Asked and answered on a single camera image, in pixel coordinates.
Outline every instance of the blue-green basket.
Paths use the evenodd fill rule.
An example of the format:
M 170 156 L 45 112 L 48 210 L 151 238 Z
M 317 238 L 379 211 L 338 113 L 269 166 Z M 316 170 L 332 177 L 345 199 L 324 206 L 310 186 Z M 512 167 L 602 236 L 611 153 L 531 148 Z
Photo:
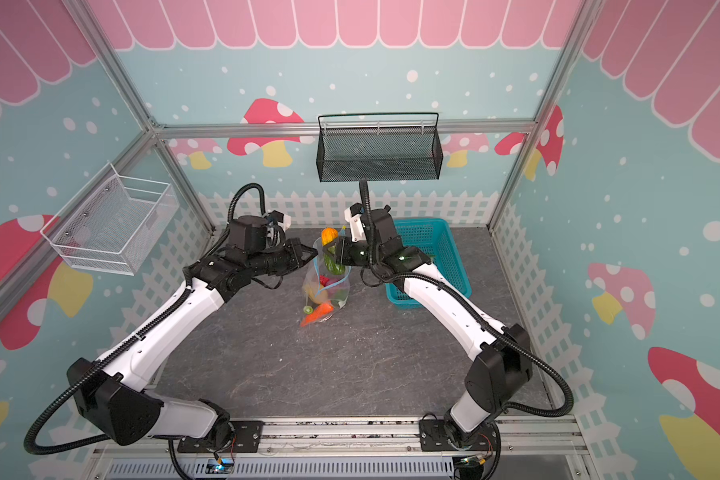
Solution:
M 464 271 L 448 222 L 442 218 L 402 218 L 395 219 L 394 226 L 403 238 L 403 245 L 422 249 L 425 254 L 432 257 L 432 262 L 438 266 L 440 273 L 456 290 L 466 297 L 472 294 L 472 287 L 469 285 L 467 272 Z M 398 308 L 422 306 L 393 284 L 387 283 L 386 288 L 387 298 Z

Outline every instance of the metal bracket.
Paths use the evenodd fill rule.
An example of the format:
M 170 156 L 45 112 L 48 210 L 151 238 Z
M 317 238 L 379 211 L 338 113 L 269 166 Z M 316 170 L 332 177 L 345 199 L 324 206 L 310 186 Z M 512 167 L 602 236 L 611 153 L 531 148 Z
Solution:
M 443 419 L 419 420 L 418 431 L 423 452 L 452 452 L 453 450 L 466 450 L 469 452 L 486 452 L 493 449 L 488 440 L 496 438 L 494 424 L 486 425 L 481 423 L 470 436 L 463 441 L 461 446 L 455 446 L 446 430 L 446 422 Z
M 264 422 L 232 420 L 232 426 L 235 427 L 235 445 L 232 446 L 234 453 L 257 453 Z M 176 450 L 178 453 L 208 453 L 208 450 L 195 443 L 193 438 L 187 437 L 179 442 Z

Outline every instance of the dark gray floor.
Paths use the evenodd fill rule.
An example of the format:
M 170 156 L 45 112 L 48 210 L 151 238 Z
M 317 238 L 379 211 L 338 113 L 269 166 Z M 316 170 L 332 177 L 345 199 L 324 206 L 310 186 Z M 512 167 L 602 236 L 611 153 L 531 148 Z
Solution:
M 288 231 L 307 245 L 319 235 Z M 453 235 L 470 299 L 508 325 L 519 322 L 488 231 Z M 344 309 L 303 328 L 304 271 L 275 291 L 244 288 L 171 354 L 156 391 L 208 398 L 232 417 L 445 413 L 464 391 L 471 364 L 464 350 L 426 309 L 398 309 L 383 286 L 368 288 L 358 274 Z M 538 370 L 513 400 L 550 406 Z

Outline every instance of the white picket fence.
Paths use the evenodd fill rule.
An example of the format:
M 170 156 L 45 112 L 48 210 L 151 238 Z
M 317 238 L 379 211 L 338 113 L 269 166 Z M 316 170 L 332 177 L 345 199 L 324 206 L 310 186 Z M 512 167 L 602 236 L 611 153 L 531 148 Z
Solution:
M 619 448 L 616 437 L 620 427 L 605 418 L 606 398 L 596 393 L 590 383 L 593 370 L 581 364 L 582 347 L 570 340 L 571 324 L 560 318 L 563 306 L 552 299 L 553 287 L 544 282 L 546 271 L 539 270 L 539 256 L 531 251 L 533 242 L 526 240 L 525 228 L 520 226 L 514 204 L 507 204 L 495 233 L 499 254 L 509 269 L 510 284 L 518 295 L 520 314 L 530 328 L 534 348 L 565 377 L 574 391 L 573 413 L 598 473 L 605 479 L 634 480 L 632 471 L 637 462 Z M 558 389 L 551 391 L 558 405 L 562 403 L 562 393 Z
M 200 195 L 202 205 L 209 212 L 211 218 L 218 225 L 226 224 L 227 210 L 230 207 L 235 192 L 230 192 L 222 197 L 215 193 L 212 197 Z M 374 208 L 381 208 L 389 205 L 393 218 L 404 218 L 408 216 L 436 216 L 446 219 L 451 226 L 483 226 L 486 225 L 493 215 L 499 193 L 493 192 L 490 196 L 483 196 L 478 192 L 470 197 L 467 192 L 459 196 L 453 196 L 449 191 L 445 195 L 438 196 L 436 192 L 423 196 L 416 192 L 413 195 L 406 195 L 405 192 L 393 196 L 389 192 L 384 195 L 376 195 L 370 192 L 371 202 Z M 265 196 L 265 206 L 269 210 L 278 210 L 291 216 L 293 226 L 325 226 L 345 224 L 344 210 L 360 201 L 360 193 L 344 195 L 338 192 L 331 196 L 323 192 L 315 196 L 312 192 L 300 197 L 296 192 L 289 197 L 277 192 L 274 197 Z M 259 197 L 249 191 L 242 196 L 235 209 L 235 216 L 239 215 L 260 215 Z
M 152 272 L 141 274 L 144 286 L 141 290 L 132 290 L 134 305 L 123 308 L 124 322 L 122 326 L 110 328 L 112 342 L 107 348 L 98 349 L 97 355 L 120 343 L 128 334 L 144 323 L 171 295 L 179 288 L 183 280 L 181 269 L 194 262 L 202 253 L 208 241 L 208 233 L 203 229 L 200 219 L 192 210 L 179 209 L 178 218 L 173 220 L 174 229 L 168 229 L 168 243 L 159 245 L 160 256 L 149 258 Z M 65 407 L 70 410 L 70 417 L 63 426 L 52 428 L 48 433 L 53 444 L 72 442 L 92 435 L 98 435 L 98 428 L 89 422 L 81 422 L 77 409 L 70 401 Z M 52 456 L 45 456 L 29 464 L 29 470 L 36 480 L 55 478 L 80 478 L 86 459 L 93 447 L 83 447 L 85 454 L 79 455 L 77 450 Z

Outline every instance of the white spot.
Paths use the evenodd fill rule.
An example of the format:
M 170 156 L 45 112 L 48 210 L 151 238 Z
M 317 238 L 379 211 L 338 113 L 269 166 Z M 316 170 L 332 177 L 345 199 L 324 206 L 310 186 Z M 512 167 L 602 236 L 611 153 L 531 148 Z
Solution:
M 693 398 L 693 394 L 691 393 L 691 390 L 688 389 L 688 387 L 681 384 L 675 379 L 664 380 L 661 385 L 669 393 L 671 393 L 673 397 L 680 400 L 681 404 L 688 407 L 689 410 L 691 410 L 692 412 L 696 410 L 696 399 Z
M 42 215 L 20 216 L 16 221 L 19 222 L 19 226 L 27 232 L 37 232 L 45 225 L 45 220 Z
M 635 293 L 628 286 L 625 286 L 624 288 L 622 288 L 619 295 L 621 296 L 621 299 L 627 303 L 629 303 L 635 299 Z
M 253 142 L 248 142 L 246 146 L 244 147 L 247 154 L 252 154 L 256 150 L 258 150 L 260 147 L 257 144 L 254 144 Z
M 701 362 L 696 362 L 696 369 L 705 382 L 720 390 L 720 370 Z
M 646 338 L 646 330 L 636 323 L 632 325 L 632 333 L 635 334 L 635 338 L 638 340 L 644 340 Z
M 48 299 L 41 298 L 32 302 L 32 304 L 29 305 L 29 308 L 27 309 L 27 320 L 29 321 L 29 323 L 35 326 L 40 326 L 43 324 L 46 302 L 48 302 Z
M 720 221 L 715 220 L 704 226 L 704 238 L 710 242 L 720 241 Z
M 701 295 L 699 300 L 704 306 L 713 306 L 715 304 L 715 297 L 711 296 L 709 293 L 704 293 L 703 295 Z
M 293 110 L 281 103 L 277 104 L 277 111 L 283 117 L 290 117 L 291 115 L 293 115 Z

